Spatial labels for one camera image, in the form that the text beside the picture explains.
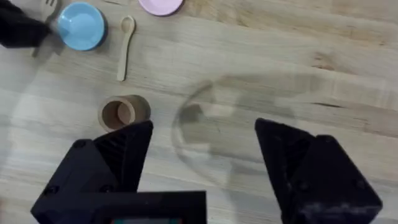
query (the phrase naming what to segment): black plastic bracket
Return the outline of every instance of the black plastic bracket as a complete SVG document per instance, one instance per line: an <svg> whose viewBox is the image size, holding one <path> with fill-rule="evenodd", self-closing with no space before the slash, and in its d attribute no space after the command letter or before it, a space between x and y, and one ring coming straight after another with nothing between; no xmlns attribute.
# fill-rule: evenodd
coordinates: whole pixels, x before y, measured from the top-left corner
<svg viewBox="0 0 398 224"><path fill-rule="evenodd" d="M368 224L382 202L332 136L264 119L256 132L284 224Z"/></svg>
<svg viewBox="0 0 398 224"><path fill-rule="evenodd" d="M137 192L153 124L77 140L34 204L41 224L109 224L123 218L206 223L206 192Z"/></svg>

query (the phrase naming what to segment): spoon handle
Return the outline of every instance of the spoon handle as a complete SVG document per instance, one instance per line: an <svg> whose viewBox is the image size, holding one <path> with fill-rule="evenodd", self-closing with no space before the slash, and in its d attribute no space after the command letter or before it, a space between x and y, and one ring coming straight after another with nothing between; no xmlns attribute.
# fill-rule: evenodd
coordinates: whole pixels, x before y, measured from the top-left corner
<svg viewBox="0 0 398 224"><path fill-rule="evenodd" d="M129 50L129 43L131 36L132 36L131 33L125 34L123 38L122 49L119 59L118 76L117 76L118 81L124 81L124 79L126 79L127 54Z"/></svg>

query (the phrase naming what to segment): wooden fork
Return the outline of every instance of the wooden fork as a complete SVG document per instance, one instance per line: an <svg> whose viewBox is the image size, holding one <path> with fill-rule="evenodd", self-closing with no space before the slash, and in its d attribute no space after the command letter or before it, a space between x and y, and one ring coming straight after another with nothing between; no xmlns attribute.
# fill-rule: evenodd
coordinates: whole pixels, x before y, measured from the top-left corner
<svg viewBox="0 0 398 224"><path fill-rule="evenodd" d="M54 16L56 9L58 8L58 3L60 0L42 0L42 21L45 24L50 23L50 18ZM31 55L35 57L37 55L38 47L33 48Z"/></svg>

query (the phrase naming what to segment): kitchen utensil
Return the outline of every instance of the kitchen utensil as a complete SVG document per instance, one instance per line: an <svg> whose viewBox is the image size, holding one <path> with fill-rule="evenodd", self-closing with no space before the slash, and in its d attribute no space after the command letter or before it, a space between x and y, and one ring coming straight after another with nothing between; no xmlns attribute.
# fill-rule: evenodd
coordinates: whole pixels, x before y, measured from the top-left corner
<svg viewBox="0 0 398 224"><path fill-rule="evenodd" d="M126 16L121 21L121 29L124 32L124 38L122 43L122 49L119 59L119 68L118 68L118 81L123 81L126 78L126 70L127 70L127 59L128 59L128 50L129 43L131 40L131 36L136 29L136 22L132 16Z"/></svg>
<svg viewBox="0 0 398 224"><path fill-rule="evenodd" d="M91 50L104 38L105 21L94 6L85 2L74 2L61 12L58 33L68 47Z"/></svg>
<svg viewBox="0 0 398 224"><path fill-rule="evenodd" d="M114 131L150 117L148 101L139 95L112 96L98 110L98 121L106 131Z"/></svg>
<svg viewBox="0 0 398 224"><path fill-rule="evenodd" d="M54 16L56 9L58 8L59 0L42 0L41 10L42 10L42 21L44 24L50 22L50 18ZM31 51L31 55L35 57L39 48L35 47Z"/></svg>
<svg viewBox="0 0 398 224"><path fill-rule="evenodd" d="M175 12L183 0L139 0L141 6L155 16L167 16Z"/></svg>

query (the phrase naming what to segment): bolt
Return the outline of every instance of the bolt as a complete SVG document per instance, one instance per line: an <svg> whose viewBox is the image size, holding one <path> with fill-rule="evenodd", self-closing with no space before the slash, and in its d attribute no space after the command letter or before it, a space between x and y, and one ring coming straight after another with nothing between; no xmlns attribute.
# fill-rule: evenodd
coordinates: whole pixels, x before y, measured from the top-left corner
<svg viewBox="0 0 398 224"><path fill-rule="evenodd" d="M46 196L53 195L53 194L58 193L59 190L60 190L59 186L50 186L44 190L44 195L46 195Z"/></svg>
<svg viewBox="0 0 398 224"><path fill-rule="evenodd" d="M100 192L104 193L110 193L113 191L113 186L112 185L104 185L99 189Z"/></svg>

